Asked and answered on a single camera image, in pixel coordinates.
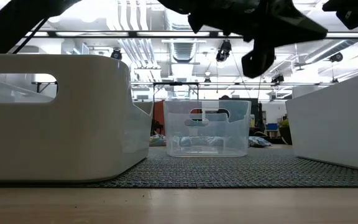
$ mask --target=fluorescent light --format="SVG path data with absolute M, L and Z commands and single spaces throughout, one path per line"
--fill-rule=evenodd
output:
M 91 36 L 118 36 L 118 37 L 127 37 L 128 32 L 56 32 L 56 35 L 62 36 L 62 37 L 91 37 Z
M 25 37 L 28 37 L 31 35 L 32 32 L 28 32 Z M 34 37 L 48 37 L 48 33 L 47 32 L 36 32 Z
M 162 37 L 170 37 L 170 36 L 177 36 L 177 37 L 207 37 L 209 36 L 209 32 L 198 32 L 195 34 L 194 32 L 188 32 L 188 31 L 172 31 L 172 32 L 141 32 L 138 31 L 137 35 L 139 37 L 145 37 L 145 36 L 162 36 Z
M 334 44 L 334 45 L 332 45 L 332 46 L 326 48 L 325 50 L 323 50 L 323 51 L 320 52 L 319 54 L 316 54 L 314 57 L 309 58 L 308 60 L 306 60 L 305 63 L 312 63 L 314 60 L 316 60 L 316 58 L 322 56 L 322 55 L 325 54 L 326 52 L 328 52 L 328 51 L 330 51 L 331 49 L 333 49 L 333 48 L 335 48 L 335 47 L 337 47 L 337 46 L 343 44 L 344 42 L 345 42 L 345 40 L 339 41 L 338 43 L 336 43 L 336 44 Z
M 37 73 L 34 74 L 32 81 L 39 83 L 54 83 L 56 82 L 56 78 L 49 74 Z
M 337 38 L 358 38 L 358 33 L 353 32 L 332 32 L 328 33 L 327 37 L 337 37 Z
M 206 43 L 206 40 L 181 40 L 181 39 L 175 39 L 175 40 L 161 40 L 161 43 L 164 44 L 171 44 L 171 43 L 189 43 L 189 44 L 195 44 L 195 43 Z
M 223 35 L 223 32 L 219 32 L 218 36 L 219 37 L 226 37 L 225 35 Z M 229 37 L 241 37 L 241 35 L 239 35 L 239 34 L 230 34 Z

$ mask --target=wooden table surface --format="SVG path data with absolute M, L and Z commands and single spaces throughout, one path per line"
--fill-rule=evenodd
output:
M 0 189 L 0 223 L 358 224 L 358 189 Z

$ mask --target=ceiling light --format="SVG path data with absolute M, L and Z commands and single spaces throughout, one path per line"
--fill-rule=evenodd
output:
M 56 23 L 60 21 L 60 16 L 53 16 L 48 19 L 49 22 Z
M 104 9 L 100 3 L 93 0 L 82 0 L 68 8 L 62 17 L 81 19 L 83 22 L 94 22 L 98 17 L 103 16 L 100 13 Z
M 128 37 L 128 32 L 56 32 L 57 36 L 61 37 L 92 37 L 92 36 L 105 36 L 105 37 Z
M 354 32 L 332 32 L 332 33 L 327 33 L 327 37 L 329 38 L 358 38 L 358 33 L 354 33 Z
M 224 68 L 224 62 L 216 62 L 218 68 Z
M 25 37 L 28 37 L 31 35 L 32 32 L 28 32 Z M 48 33 L 47 32 L 36 32 L 34 37 L 48 37 Z

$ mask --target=ceiling pipe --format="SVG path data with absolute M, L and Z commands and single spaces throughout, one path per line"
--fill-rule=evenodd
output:
M 108 4 L 109 10 L 111 10 L 111 13 L 106 18 L 106 23 L 109 29 L 111 30 L 122 30 L 122 27 L 119 23 L 118 19 L 118 2 L 117 0 L 113 0 L 110 2 L 111 4 Z M 140 61 L 136 60 L 134 57 L 134 53 L 130 51 L 130 46 L 127 40 L 118 40 L 119 45 L 125 50 L 125 53 L 128 55 L 129 59 L 132 63 L 135 63 L 136 66 L 139 68 L 142 66 Z
M 358 40 L 331 41 L 329 44 L 326 44 L 325 46 L 307 55 L 305 63 L 312 64 L 319 62 L 320 60 L 326 59 L 356 43 L 358 43 Z
M 129 1 L 131 4 L 131 18 L 130 18 L 130 23 L 132 26 L 133 30 L 139 30 L 139 26 L 137 25 L 137 4 L 136 4 L 136 0 L 130 0 Z M 139 42 L 140 47 L 142 47 L 144 55 L 140 52 L 139 48 L 136 47 L 135 50 L 137 51 L 137 53 L 140 55 L 140 58 L 142 59 L 142 65 L 144 65 L 144 67 L 152 67 L 152 64 L 150 62 L 150 56 L 147 52 L 147 49 L 145 47 L 145 44 L 143 42 L 143 39 L 140 40 L 134 40 L 131 39 L 131 42 L 137 46 L 137 42 Z
M 140 4 L 140 26 L 142 30 L 148 30 L 149 27 L 147 26 L 147 8 L 146 8 L 146 0 L 139 0 Z M 145 49 L 146 52 L 149 53 L 150 56 L 150 62 L 153 64 L 154 68 L 158 68 L 157 60 L 155 59 L 154 50 L 152 41 L 150 39 L 143 40 L 145 42 Z
M 165 10 L 169 30 L 191 30 L 184 15 L 179 15 L 169 9 Z M 196 43 L 170 43 L 171 54 L 177 62 L 190 62 L 196 53 Z
M 120 4 L 121 4 L 121 18 L 120 18 L 120 22 L 122 25 L 122 28 L 124 28 L 124 30 L 130 30 L 129 26 L 128 26 L 128 22 L 127 22 L 127 1 L 126 0 L 120 0 Z M 137 62 L 140 62 L 140 66 L 138 67 L 146 67 L 146 63 L 144 62 L 144 60 L 142 60 L 142 54 L 139 50 L 139 48 L 137 47 L 134 39 L 130 39 L 128 40 L 124 40 L 124 43 L 127 44 L 127 48 L 129 48 L 129 50 L 131 51 L 131 53 L 134 54 L 134 57 L 136 58 Z

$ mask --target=ceiling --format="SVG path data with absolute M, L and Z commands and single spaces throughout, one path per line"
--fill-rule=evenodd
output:
M 78 11 L 70 15 L 63 14 L 58 22 L 48 21 L 43 29 L 55 30 L 109 30 L 107 26 L 107 19 L 112 16 L 108 11 L 108 7 L 104 4 L 108 0 L 91 0 L 85 11 Z M 323 12 L 321 6 L 327 0 L 293 0 L 295 6 L 312 20 L 321 24 L 331 32 L 348 31 L 341 21 L 336 17 L 334 12 Z M 130 21 L 130 1 L 127 7 L 127 20 Z M 122 5 L 122 0 L 118 1 L 119 7 Z M 146 2 L 147 5 L 147 26 L 150 30 L 166 30 L 167 22 L 165 20 L 164 7 L 158 1 Z M 93 22 L 84 22 L 81 16 L 93 16 Z M 214 30 L 211 27 L 203 27 L 203 30 Z M 224 66 L 217 66 L 215 56 L 218 47 L 221 45 L 221 39 L 206 39 L 205 43 L 197 44 L 195 59 L 192 61 L 196 63 L 191 70 L 192 80 L 200 80 L 205 77 L 206 72 L 210 72 L 213 81 L 218 82 L 259 82 L 250 80 L 242 76 L 241 58 L 253 48 L 253 43 L 243 42 L 241 39 L 230 39 L 232 44 L 232 52 L 230 57 L 224 63 Z M 121 47 L 117 39 L 74 39 L 78 45 L 85 43 L 91 49 L 91 54 L 110 54 L 113 47 Z M 153 51 L 157 63 L 161 68 L 161 77 L 168 77 L 172 75 L 172 68 L 170 63 L 172 57 L 170 55 L 169 44 L 162 43 L 162 39 L 151 39 Z M 262 76 L 268 82 L 271 76 L 276 74 L 284 74 L 286 81 L 291 82 L 329 82 L 332 77 L 349 78 L 352 72 L 358 71 L 358 43 L 344 49 L 341 53 L 344 56 L 342 62 L 327 62 L 322 60 L 312 65 L 304 66 L 304 70 L 298 71 L 299 67 L 295 66 L 297 62 L 304 62 L 305 57 L 329 44 L 338 43 L 340 40 L 322 40 L 317 42 L 308 42 L 305 44 L 288 45 L 276 48 L 276 60 L 272 67 Z M 123 61 L 129 66 L 131 60 L 126 54 L 123 54 Z

